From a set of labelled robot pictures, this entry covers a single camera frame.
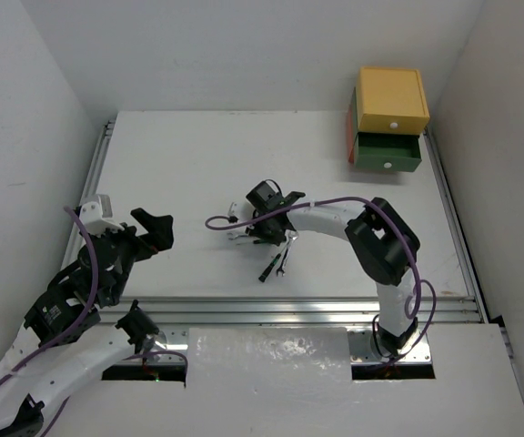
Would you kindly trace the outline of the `red drawer box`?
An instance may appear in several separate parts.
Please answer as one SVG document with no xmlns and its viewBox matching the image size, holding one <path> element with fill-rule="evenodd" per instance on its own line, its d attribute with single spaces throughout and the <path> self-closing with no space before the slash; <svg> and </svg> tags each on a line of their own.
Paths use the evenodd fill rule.
<svg viewBox="0 0 524 437">
<path fill-rule="evenodd" d="M 347 149 L 347 159 L 348 163 L 354 163 L 354 144 L 355 144 L 355 135 L 356 130 L 353 127 L 353 112 L 350 108 L 346 116 L 346 149 Z"/>
</svg>

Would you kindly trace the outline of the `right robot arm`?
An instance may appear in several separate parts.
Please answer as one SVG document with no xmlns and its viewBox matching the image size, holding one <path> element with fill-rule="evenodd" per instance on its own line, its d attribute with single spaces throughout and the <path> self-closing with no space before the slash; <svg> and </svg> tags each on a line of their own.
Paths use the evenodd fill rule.
<svg viewBox="0 0 524 437">
<path fill-rule="evenodd" d="M 374 322 L 377 354 L 396 359 L 418 328 L 421 285 L 416 271 L 420 242 L 415 233 L 383 198 L 352 198 L 304 202 L 303 192 L 287 195 L 262 181 L 246 195 L 254 208 L 247 234 L 279 245 L 288 233 L 312 231 L 347 241 L 359 265 L 376 283 L 379 317 Z"/>
</svg>

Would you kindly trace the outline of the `green drawer box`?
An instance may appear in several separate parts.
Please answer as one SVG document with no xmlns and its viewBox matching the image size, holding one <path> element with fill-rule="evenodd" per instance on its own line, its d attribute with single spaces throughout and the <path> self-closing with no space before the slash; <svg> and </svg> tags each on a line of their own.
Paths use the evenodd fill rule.
<svg viewBox="0 0 524 437">
<path fill-rule="evenodd" d="M 389 135 L 358 130 L 357 93 L 353 90 L 348 109 L 356 130 L 354 163 L 361 170 L 414 172 L 422 161 L 419 136 Z"/>
</svg>

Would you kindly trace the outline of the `yellow drawer box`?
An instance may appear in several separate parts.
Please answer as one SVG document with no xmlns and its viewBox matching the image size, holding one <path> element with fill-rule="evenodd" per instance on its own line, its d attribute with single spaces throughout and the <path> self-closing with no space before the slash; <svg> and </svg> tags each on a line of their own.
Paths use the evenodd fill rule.
<svg viewBox="0 0 524 437">
<path fill-rule="evenodd" d="M 419 136 L 430 120 L 417 69 L 362 66 L 355 91 L 359 132 Z"/>
</svg>

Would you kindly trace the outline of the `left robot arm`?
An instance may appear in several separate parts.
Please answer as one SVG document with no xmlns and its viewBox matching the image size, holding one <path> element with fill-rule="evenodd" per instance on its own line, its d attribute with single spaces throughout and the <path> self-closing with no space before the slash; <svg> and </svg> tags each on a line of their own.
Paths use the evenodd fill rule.
<svg viewBox="0 0 524 437">
<path fill-rule="evenodd" d="M 97 216 L 86 220 L 92 211 Z M 135 263 L 172 248 L 172 216 L 132 210 L 146 230 L 138 235 L 136 227 L 115 223 L 94 203 L 66 213 L 85 245 L 26 313 L 0 361 L 0 436 L 41 434 L 63 402 L 106 369 L 154 353 L 159 328 L 133 302 L 104 338 L 71 358 L 62 356 L 100 322 L 100 309 L 119 303 Z"/>
</svg>

